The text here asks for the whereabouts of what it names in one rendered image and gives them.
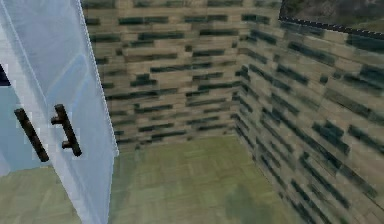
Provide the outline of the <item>white room door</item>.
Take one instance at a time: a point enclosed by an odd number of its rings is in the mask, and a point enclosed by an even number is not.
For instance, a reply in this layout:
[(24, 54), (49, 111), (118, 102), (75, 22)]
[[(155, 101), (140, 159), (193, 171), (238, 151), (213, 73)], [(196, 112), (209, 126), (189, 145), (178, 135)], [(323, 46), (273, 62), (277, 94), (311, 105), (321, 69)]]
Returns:
[[(82, 224), (108, 224), (118, 154), (80, 0), (0, 0), (0, 64)], [(82, 151), (63, 149), (63, 104)]]

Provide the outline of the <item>black framed window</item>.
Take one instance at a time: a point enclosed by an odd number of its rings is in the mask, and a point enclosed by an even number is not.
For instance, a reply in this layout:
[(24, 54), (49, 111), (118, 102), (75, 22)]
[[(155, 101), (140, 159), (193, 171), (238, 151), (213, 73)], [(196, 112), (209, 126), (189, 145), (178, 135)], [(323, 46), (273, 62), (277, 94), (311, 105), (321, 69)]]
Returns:
[(279, 19), (384, 40), (384, 0), (282, 0)]

